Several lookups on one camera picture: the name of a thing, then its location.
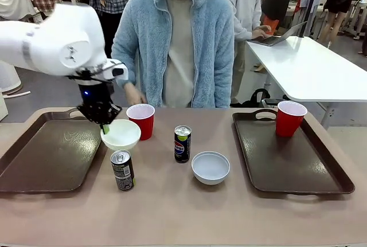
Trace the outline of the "hand typing on laptop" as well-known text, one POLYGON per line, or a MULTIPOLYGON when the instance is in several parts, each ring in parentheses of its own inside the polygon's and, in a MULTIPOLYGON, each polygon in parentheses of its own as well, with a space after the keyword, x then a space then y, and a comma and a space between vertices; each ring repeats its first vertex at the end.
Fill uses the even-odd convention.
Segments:
POLYGON ((271 32, 271 27, 268 25, 261 25, 253 29, 252 39, 255 38, 266 38, 267 33, 271 32))

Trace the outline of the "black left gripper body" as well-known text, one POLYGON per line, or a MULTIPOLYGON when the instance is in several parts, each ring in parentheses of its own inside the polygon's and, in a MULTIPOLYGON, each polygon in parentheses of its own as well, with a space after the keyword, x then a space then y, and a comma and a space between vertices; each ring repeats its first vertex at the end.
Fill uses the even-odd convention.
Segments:
POLYGON ((82 103, 78 108, 87 108, 90 105, 110 105, 112 104, 111 95, 113 94, 112 83, 97 82, 97 84, 79 84, 82 103))

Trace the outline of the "person's right hand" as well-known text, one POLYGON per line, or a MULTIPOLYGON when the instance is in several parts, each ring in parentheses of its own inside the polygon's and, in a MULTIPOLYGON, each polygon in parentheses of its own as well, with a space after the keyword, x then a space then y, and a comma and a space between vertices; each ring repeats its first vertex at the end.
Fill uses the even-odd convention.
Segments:
POLYGON ((123 88, 129 105, 147 103, 145 95, 133 83, 127 82, 123 88))

